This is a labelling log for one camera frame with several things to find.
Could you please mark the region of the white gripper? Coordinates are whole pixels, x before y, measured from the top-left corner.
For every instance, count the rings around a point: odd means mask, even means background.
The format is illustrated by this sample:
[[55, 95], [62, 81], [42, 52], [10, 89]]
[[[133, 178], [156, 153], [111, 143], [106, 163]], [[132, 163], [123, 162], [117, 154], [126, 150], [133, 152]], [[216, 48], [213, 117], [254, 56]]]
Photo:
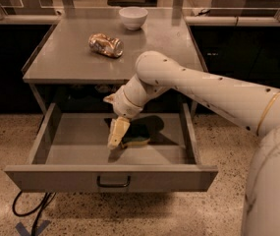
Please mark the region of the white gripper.
[[103, 98], [103, 101], [113, 106], [113, 111], [120, 116], [111, 120], [110, 132], [107, 146], [109, 149], [116, 148], [129, 127], [130, 120], [142, 112], [142, 108], [131, 103], [124, 92], [125, 87], [121, 86], [116, 92], [111, 93]]

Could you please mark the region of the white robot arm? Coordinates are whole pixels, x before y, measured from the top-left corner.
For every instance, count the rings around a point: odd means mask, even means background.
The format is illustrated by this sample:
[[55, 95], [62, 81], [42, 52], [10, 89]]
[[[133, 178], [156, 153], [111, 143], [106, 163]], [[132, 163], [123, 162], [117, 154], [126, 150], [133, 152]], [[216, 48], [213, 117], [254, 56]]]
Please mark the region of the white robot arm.
[[175, 89], [261, 138], [248, 174], [241, 236], [280, 236], [280, 88], [189, 69], [156, 51], [141, 54], [135, 70], [104, 98], [117, 114], [108, 146], [118, 146], [150, 100]]

